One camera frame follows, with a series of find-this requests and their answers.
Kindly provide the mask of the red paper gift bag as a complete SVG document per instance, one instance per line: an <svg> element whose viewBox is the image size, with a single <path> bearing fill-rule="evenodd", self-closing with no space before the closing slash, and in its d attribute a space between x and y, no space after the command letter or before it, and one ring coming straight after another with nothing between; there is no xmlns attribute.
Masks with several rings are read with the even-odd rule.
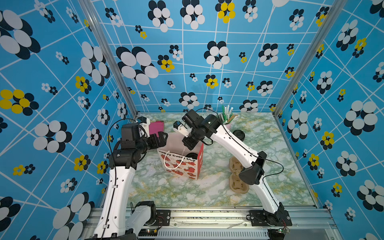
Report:
<svg viewBox="0 0 384 240"><path fill-rule="evenodd" d="M169 133L167 144L162 148L158 148L157 152L167 172L197 180L203 165L204 145L199 142L193 150L189 150L184 146L183 138L182 134ZM186 158L189 153L197 153L198 159Z"/></svg>

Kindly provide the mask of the black cup lid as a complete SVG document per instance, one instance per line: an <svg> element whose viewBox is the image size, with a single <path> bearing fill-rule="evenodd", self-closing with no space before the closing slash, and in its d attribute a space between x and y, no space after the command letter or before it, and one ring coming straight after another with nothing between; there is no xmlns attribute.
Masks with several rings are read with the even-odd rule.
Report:
<svg viewBox="0 0 384 240"><path fill-rule="evenodd" d="M189 154L187 154L186 158L197 160L198 154L197 153L189 153Z"/></svg>

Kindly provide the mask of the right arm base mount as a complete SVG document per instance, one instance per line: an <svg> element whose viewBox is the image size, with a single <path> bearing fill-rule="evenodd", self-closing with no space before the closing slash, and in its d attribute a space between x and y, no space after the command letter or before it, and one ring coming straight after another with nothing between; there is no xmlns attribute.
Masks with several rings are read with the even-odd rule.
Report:
<svg viewBox="0 0 384 240"><path fill-rule="evenodd" d="M264 210L251 210L246 216L247 221L250 221L253 227L290 227L292 219L289 212L286 210L277 211L271 214Z"/></svg>

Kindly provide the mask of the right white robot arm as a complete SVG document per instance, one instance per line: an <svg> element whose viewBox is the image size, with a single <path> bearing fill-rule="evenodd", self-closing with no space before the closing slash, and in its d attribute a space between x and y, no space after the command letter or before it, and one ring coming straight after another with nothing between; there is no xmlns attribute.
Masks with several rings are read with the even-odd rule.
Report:
<svg viewBox="0 0 384 240"><path fill-rule="evenodd" d="M184 136L182 142L185 147L192 150L197 143L203 143L204 138L223 146L242 164L243 169L239 177L255 189L270 224L275 225L285 219L284 206L274 196L266 180L263 169L267 160L265 152L257 152L248 147L215 115L204 118L195 111L190 111L182 117L182 120L174 122L174 130Z"/></svg>

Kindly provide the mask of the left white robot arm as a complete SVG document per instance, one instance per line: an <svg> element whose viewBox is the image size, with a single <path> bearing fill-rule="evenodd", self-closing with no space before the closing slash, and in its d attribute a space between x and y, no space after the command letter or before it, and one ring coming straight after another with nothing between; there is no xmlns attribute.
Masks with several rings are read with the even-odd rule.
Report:
<svg viewBox="0 0 384 240"><path fill-rule="evenodd" d="M138 202L127 217L128 191L138 163L148 150L164 147L168 134L159 132L149 137L123 134L110 156L110 181L100 220L90 237L92 240L137 240L145 225L157 221L153 201Z"/></svg>

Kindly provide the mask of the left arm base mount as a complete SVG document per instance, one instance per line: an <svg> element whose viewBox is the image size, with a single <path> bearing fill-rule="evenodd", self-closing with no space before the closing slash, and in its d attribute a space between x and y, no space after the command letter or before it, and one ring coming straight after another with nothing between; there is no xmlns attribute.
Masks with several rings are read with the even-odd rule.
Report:
<svg viewBox="0 0 384 240"><path fill-rule="evenodd" d="M169 226L171 220L170 210L156 210L156 213L149 207L139 207L126 220L126 227L147 226L147 227L164 227Z"/></svg>

